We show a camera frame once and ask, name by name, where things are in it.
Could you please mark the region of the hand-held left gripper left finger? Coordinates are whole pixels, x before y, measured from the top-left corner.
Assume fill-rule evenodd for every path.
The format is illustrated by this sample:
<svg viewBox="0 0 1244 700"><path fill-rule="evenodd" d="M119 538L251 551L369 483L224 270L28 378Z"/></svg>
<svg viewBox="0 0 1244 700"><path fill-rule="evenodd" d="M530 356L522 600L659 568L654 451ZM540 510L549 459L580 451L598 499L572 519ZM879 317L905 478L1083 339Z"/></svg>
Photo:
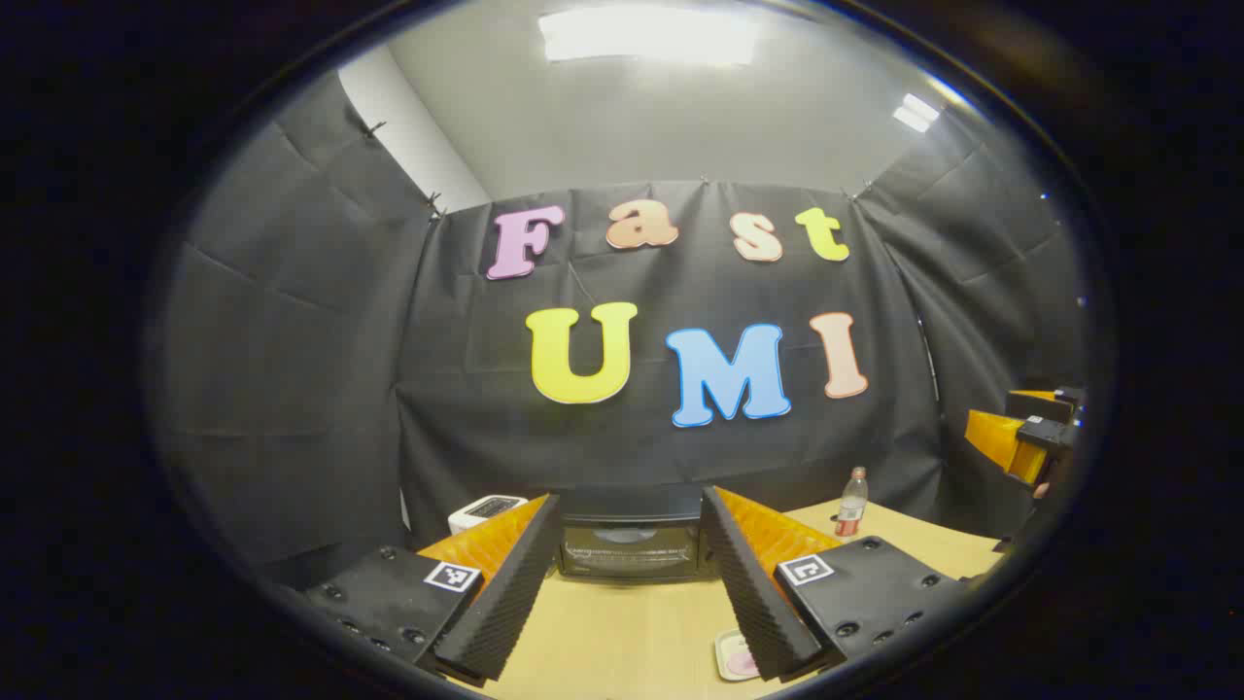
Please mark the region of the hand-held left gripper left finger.
<svg viewBox="0 0 1244 700"><path fill-rule="evenodd" d="M305 598L346 635L408 666L498 681L560 528L560 499L542 495L418 552L379 546Z"/></svg>

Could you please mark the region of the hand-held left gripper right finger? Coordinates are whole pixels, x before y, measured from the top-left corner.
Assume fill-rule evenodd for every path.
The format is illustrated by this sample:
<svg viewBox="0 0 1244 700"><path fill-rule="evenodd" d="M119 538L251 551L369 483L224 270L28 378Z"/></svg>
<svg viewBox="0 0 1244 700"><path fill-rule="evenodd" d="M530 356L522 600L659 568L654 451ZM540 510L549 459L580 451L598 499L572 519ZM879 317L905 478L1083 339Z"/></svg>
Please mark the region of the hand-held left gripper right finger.
<svg viewBox="0 0 1244 700"><path fill-rule="evenodd" d="M703 489L702 523L764 681L871 654L965 596L964 579L884 538L841 543L728 489Z"/></svg>

